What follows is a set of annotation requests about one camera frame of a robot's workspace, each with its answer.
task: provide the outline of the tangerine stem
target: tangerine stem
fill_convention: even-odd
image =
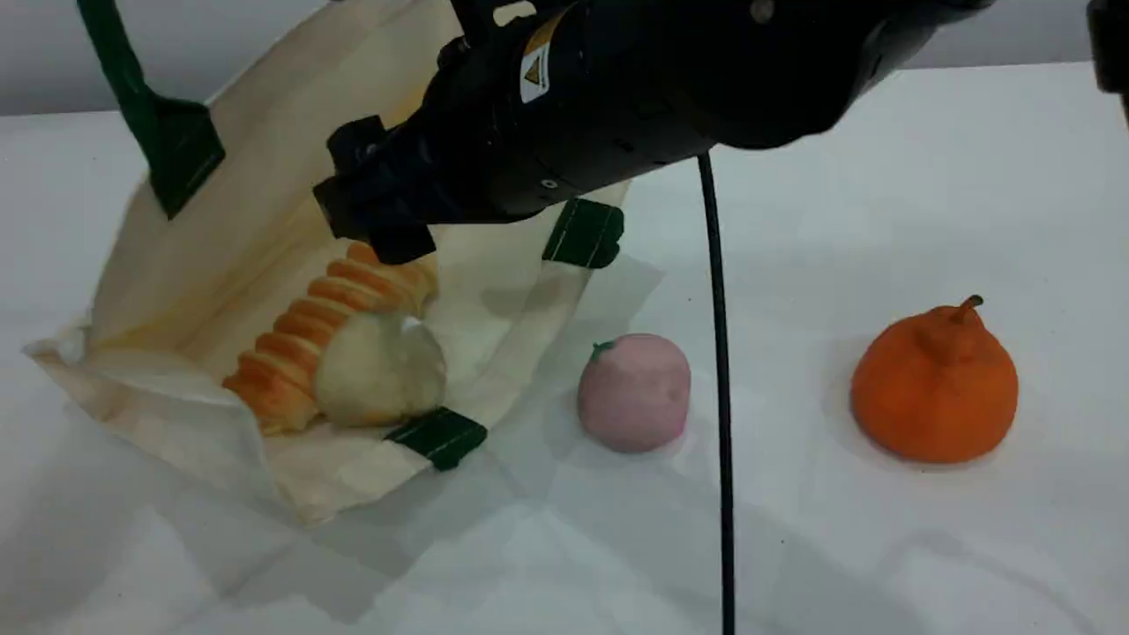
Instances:
[[[952,318],[953,322],[956,322],[957,324],[963,324],[964,323],[964,316],[969,314],[969,311],[972,311],[973,308],[975,308],[978,306],[981,306],[983,303],[984,303],[984,298],[982,298],[982,297],[980,297],[978,295],[974,295],[974,296],[970,297],[969,299],[964,301],[964,304],[962,304],[956,310],[956,313],[953,313],[953,318]]]

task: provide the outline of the white backdrop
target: white backdrop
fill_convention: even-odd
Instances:
[[[212,95],[324,0],[117,0],[151,82]],[[1086,0],[998,0],[940,34],[913,64],[1088,59]],[[114,107],[75,0],[0,0],[0,115]]]

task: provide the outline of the toy food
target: toy food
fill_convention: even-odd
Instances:
[[[386,426],[443,403],[443,349],[404,313],[358,313],[333,337],[314,380],[318,408],[342,426]]]
[[[690,364],[658,336],[597,345],[580,379],[580,423],[616,452],[649,452],[671,443],[685,429],[689,410]]]
[[[336,331],[364,312],[422,316],[438,286],[435,256],[390,267],[364,243],[349,246],[326,275],[310,282],[271,332],[239,356],[238,369],[224,380],[255,412],[263,434],[298,433],[318,415],[314,376]]]
[[[983,299],[896,322],[851,381],[859,427],[904,459],[962,463],[1007,436],[1019,401],[1012,357],[977,313]]]

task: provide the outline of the yellow warning sticker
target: yellow warning sticker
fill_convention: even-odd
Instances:
[[[549,93],[549,53],[553,34],[567,12],[568,9],[564,9],[541,25],[525,45],[525,56],[522,58],[522,73],[518,79],[523,104],[528,104]]]

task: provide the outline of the black cable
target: black cable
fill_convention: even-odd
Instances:
[[[733,425],[729,403],[729,328],[725,318],[725,270],[721,263],[721,224],[709,153],[698,157],[706,199],[710,284],[714,287],[714,345],[717,348],[717,428],[721,464],[721,635],[737,630],[736,551],[733,523]]]

